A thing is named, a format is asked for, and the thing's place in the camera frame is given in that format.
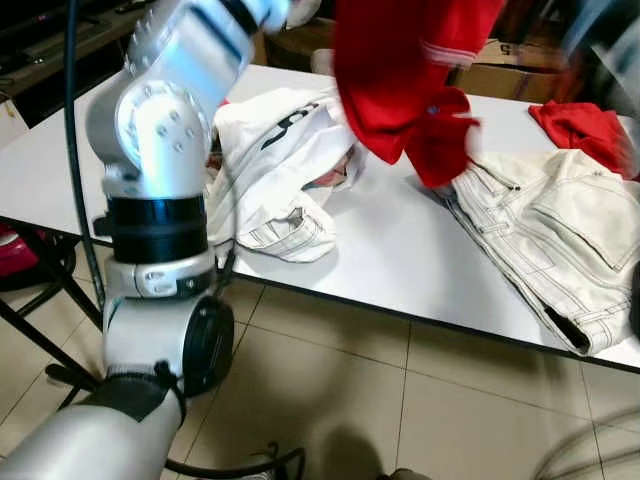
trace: white pants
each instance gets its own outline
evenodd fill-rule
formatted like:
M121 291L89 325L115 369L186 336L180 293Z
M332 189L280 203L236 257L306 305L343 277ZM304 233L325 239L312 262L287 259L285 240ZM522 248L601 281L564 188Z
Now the white pants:
M487 154L449 206L545 325L593 355L628 335L640 259L640 184L580 150Z

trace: jeans pocket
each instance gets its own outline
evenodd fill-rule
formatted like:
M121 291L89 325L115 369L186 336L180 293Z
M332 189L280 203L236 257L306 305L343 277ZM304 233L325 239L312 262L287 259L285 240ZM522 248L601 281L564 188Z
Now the jeans pocket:
M530 208L578 256L595 252L616 272L640 248L640 203L617 179L564 180L544 191Z

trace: clothing pile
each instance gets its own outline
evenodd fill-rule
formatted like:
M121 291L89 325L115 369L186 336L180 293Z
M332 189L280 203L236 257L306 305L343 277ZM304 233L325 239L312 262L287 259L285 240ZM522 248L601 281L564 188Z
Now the clothing pile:
M236 211L237 241L248 249L290 262L331 251L336 227L322 205L353 184L365 156L337 93L280 88L222 106L214 123L231 175L207 184L209 241L233 236Z
M474 156L452 187L458 221L574 352L628 336L639 183L581 150L558 150Z

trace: black wire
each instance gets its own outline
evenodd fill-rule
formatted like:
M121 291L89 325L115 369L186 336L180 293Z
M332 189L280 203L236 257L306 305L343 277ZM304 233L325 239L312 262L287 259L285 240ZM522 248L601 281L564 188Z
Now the black wire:
M93 288L98 300L98 308L104 310L104 284L100 275L100 267L93 249L87 211L82 192L82 178L80 177L80 162L78 161L78 144L76 139L75 90L76 90L76 27L78 23L78 0L67 0L67 28L64 34L64 125L67 137L67 151L69 152L69 171L73 185L73 199L76 204L76 214L82 234L82 245L87 257L87 264L93 280Z
M213 480L230 480L269 472L271 470L275 470L278 467L286 465L296 458L298 458L298 470L296 472L295 480L302 480L304 466L306 463L306 453L304 448L296 448L295 450L292 450L286 455L283 455L280 458L276 458L271 462L262 463L260 465L253 465L251 467L236 468L233 470L213 470L209 468L192 467L190 465L185 465L174 460L167 460L167 463L165 463L165 467L173 472L179 473L181 475L187 475L189 477L200 477Z
M218 285L216 286L216 290L214 292L214 296L219 297L224 289L231 284L233 280L233 266L236 262L237 249L238 249L238 228L239 228L239 214L238 214L238 190L236 187L235 179L231 173L231 169L229 164L225 162L224 157L220 160L220 170L227 179L227 183L229 184L229 190L231 192L231 203L232 206L232 237L231 237L231 248L227 254L227 258L224 262L222 269L218 272Z

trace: black stand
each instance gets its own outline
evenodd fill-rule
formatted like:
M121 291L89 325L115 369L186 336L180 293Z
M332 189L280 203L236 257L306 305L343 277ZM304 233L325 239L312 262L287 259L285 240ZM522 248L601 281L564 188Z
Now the black stand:
M7 303L0 299L0 317L4 318L25 337L34 342L63 365L60 366L52 364L45 369L51 378L67 383L73 387L64 402L60 405L60 408L63 408L73 401L73 398L77 395L80 389L93 390L99 385L100 380L95 378L90 372L82 367L82 365L67 355L60 347L49 340L24 317L33 312L36 308L40 307L63 288L99 329L101 329L102 326L102 317L91 299L87 297L71 276L71 272L73 272L73 268L75 266L75 256L73 257L71 264L69 264L69 261L67 260L63 265L60 262L59 252L54 251L54 249L42 240L42 238L40 238L40 236L38 236L33 230L23 225L13 225L12 228L16 233L18 233L18 235L20 235L27 246L38 256L40 265L49 273L50 277L53 279L53 283L18 311L13 310L9 305L7 305ZM77 243L77 241L68 241L66 248L73 249L75 243Z

